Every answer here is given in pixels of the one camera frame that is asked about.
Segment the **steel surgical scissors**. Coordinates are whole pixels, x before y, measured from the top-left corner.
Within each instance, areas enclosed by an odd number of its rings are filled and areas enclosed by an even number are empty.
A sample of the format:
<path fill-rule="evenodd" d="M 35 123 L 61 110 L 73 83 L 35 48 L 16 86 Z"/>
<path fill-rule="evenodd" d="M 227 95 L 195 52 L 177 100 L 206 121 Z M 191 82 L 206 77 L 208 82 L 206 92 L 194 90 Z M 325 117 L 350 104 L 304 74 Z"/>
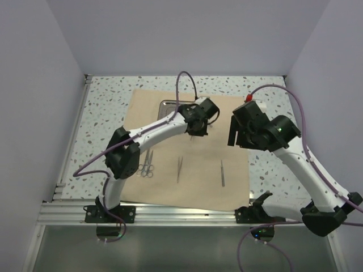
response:
<path fill-rule="evenodd" d="M 147 153 L 148 165 L 149 165 L 147 178 L 152 178 L 153 177 L 153 169 L 154 169 L 154 166 L 152 165 L 153 153 L 154 153 L 153 150 L 152 151 L 149 150 L 148 153 Z"/>
<path fill-rule="evenodd" d="M 148 165 L 148 158 L 145 158 L 144 162 L 139 165 L 137 176 L 139 177 L 147 177 L 149 165 Z"/>

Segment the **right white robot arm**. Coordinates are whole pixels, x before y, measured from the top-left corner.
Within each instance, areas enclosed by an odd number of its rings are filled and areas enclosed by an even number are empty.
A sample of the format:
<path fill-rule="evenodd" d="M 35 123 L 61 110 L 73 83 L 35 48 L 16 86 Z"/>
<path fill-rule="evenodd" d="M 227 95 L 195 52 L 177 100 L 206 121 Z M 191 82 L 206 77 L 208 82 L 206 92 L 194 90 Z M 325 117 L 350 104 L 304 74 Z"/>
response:
<path fill-rule="evenodd" d="M 233 110 L 229 146 L 269 151 L 279 158 L 309 193 L 304 205 L 267 201 L 265 192 L 252 205 L 243 208 L 257 222 L 270 223 L 276 218 L 302 222 L 313 234 L 325 237 L 340 227 L 348 214 L 362 203 L 358 192 L 348 192 L 327 173 L 316 157 L 303 145 L 302 133 L 287 116 L 270 120 L 255 101 Z"/>

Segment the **beige cloth wrap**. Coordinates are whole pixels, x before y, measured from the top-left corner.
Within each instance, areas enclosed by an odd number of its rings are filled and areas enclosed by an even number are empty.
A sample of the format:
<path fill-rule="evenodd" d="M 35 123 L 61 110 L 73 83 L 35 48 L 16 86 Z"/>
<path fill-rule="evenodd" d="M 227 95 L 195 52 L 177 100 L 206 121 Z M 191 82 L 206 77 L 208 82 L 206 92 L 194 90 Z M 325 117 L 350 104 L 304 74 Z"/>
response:
<path fill-rule="evenodd" d="M 246 206 L 250 199 L 248 152 L 227 145 L 232 111 L 243 104 L 237 96 L 211 95 L 221 110 L 208 135 L 182 134 L 151 148 L 154 151 L 152 178 L 133 175 L 121 191 L 123 201 L 205 210 L 231 211 Z M 183 157 L 177 183 L 178 157 Z M 221 160 L 225 187 L 221 185 Z"/>

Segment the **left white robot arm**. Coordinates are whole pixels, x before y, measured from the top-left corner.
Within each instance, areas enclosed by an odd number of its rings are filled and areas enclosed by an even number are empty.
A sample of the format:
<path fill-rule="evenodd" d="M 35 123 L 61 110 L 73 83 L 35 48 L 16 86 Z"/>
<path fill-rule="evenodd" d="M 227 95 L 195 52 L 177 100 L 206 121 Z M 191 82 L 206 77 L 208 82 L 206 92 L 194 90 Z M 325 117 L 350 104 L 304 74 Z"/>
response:
<path fill-rule="evenodd" d="M 197 137 L 207 135 L 210 119 L 219 114 L 219 107 L 210 98 L 201 97 L 190 104 L 176 104 L 172 113 L 149 125 L 129 131 L 123 127 L 116 129 L 104 154 L 110 176 L 99 197 L 98 216 L 107 223 L 117 218 L 121 191 L 126 180 L 138 171 L 142 153 L 184 133 Z"/>

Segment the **steel tweezers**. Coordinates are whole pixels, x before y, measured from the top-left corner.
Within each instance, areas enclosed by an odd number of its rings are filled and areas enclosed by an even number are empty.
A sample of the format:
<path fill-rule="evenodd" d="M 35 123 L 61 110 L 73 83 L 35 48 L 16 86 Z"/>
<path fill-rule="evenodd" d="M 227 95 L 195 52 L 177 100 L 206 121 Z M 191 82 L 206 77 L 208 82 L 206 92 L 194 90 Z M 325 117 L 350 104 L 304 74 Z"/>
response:
<path fill-rule="evenodd" d="M 183 157 L 182 156 L 179 156 L 178 157 L 177 178 L 176 178 L 176 182 L 177 183 L 180 180 L 180 173 L 181 173 L 182 165 L 183 165 Z"/>

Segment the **steel scalpel handle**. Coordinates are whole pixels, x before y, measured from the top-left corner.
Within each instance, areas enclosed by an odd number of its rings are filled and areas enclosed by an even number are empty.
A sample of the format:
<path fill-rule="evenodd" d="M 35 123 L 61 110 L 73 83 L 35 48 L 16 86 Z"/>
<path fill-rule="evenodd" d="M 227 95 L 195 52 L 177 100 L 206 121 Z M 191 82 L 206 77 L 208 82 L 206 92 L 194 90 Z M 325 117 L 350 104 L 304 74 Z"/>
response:
<path fill-rule="evenodd" d="M 223 160 L 221 160 L 221 185 L 223 188 L 225 187 L 225 173 L 223 167 Z"/>

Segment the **steel forceps with rings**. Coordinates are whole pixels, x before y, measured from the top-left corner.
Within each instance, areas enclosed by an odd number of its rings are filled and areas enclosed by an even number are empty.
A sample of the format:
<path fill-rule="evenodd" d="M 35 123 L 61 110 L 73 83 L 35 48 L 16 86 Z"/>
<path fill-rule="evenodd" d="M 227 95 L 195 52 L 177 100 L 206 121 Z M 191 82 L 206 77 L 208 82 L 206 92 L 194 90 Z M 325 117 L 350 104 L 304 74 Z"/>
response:
<path fill-rule="evenodd" d="M 140 172 L 152 172 L 154 166 L 152 165 L 153 150 L 148 149 L 145 155 L 144 163 L 139 165 Z"/>

